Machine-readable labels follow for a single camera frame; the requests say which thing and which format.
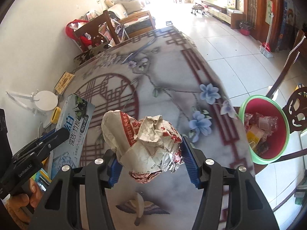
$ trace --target red cloth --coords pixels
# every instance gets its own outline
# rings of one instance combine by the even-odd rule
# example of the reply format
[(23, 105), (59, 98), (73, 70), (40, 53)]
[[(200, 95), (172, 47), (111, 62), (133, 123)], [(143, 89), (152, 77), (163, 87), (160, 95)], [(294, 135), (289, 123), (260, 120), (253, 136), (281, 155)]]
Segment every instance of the red cloth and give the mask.
[[(75, 34), (74, 34), (74, 30), (73, 30), (72, 28), (70, 28), (69, 25), (72, 24), (72, 23), (78, 23), (78, 22), (86, 22), (86, 23), (88, 23), (88, 21), (86, 21), (86, 20), (74, 20), (74, 21), (72, 21), (72, 22), (69, 22), (69, 23), (66, 25), (66, 28), (65, 28), (65, 32), (66, 32), (67, 36), (68, 36), (69, 38), (75, 40), (75, 41), (78, 41), (78, 39), (76, 38), (76, 36), (75, 36)], [(90, 46), (90, 45), (92, 45), (92, 40), (89, 40), (89, 39), (87, 39), (87, 38), (84, 37), (84, 36), (80, 36), (80, 40), (81, 40), (81, 41), (83, 42), (83, 44), (84, 44), (85, 46), (87, 46), (87, 47)]]

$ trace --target silver screw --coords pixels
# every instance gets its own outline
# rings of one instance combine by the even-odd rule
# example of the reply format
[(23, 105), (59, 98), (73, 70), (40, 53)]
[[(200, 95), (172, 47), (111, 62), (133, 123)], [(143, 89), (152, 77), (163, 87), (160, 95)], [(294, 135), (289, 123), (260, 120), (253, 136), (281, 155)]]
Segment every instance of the silver screw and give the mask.
[(103, 163), (103, 159), (102, 158), (98, 158), (95, 160), (96, 164), (102, 164)]
[(67, 170), (69, 170), (70, 169), (70, 166), (69, 165), (64, 165), (63, 167), (62, 167), (62, 170), (63, 171), (67, 171)]
[(245, 172), (245, 171), (246, 171), (246, 168), (245, 168), (244, 166), (240, 166), (240, 167), (239, 167), (239, 170), (240, 170), (241, 172)]
[(206, 160), (206, 164), (208, 165), (213, 165), (214, 164), (214, 161), (212, 159), (207, 159)]

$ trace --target floral tablecloth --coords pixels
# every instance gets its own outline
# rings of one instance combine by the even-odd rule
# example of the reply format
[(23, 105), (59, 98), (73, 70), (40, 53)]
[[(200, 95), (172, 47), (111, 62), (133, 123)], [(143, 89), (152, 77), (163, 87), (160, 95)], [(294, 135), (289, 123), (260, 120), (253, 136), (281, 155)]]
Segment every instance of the floral tablecloth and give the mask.
[[(180, 134), (190, 137), (207, 158), (224, 167), (244, 165), (254, 174), (242, 122), (236, 118), (225, 89), (194, 44), (174, 27), (157, 29), (112, 47), (78, 67), (64, 98), (78, 93), (96, 108), (83, 146), (80, 165), (100, 157), (108, 147), (101, 139), (101, 121), (109, 110), (122, 110), (141, 119), (162, 115)], [(116, 205), (135, 192), (169, 215), (135, 215)], [(148, 184), (136, 183), (123, 168), (119, 182), (107, 190), (116, 229), (191, 229), (202, 191), (190, 183), (182, 165)], [(225, 228), (228, 187), (224, 188), (219, 229)]]

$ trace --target crumpled paper bag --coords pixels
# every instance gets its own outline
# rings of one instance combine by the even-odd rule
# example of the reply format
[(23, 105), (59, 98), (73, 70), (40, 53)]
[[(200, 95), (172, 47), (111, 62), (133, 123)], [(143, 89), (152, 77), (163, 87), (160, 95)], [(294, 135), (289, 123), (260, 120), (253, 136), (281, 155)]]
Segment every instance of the crumpled paper bag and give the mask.
[(108, 111), (101, 129), (119, 163), (131, 172), (175, 172), (183, 163), (178, 159), (182, 138), (161, 115), (139, 122), (120, 110)]

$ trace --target white round object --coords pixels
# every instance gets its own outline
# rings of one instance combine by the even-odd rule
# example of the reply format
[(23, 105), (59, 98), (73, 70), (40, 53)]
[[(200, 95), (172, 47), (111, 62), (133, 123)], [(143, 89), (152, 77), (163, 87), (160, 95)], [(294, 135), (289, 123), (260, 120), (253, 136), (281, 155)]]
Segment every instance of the white round object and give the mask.
[(57, 96), (51, 91), (41, 91), (34, 96), (35, 105), (41, 111), (51, 111), (56, 108), (58, 104)]

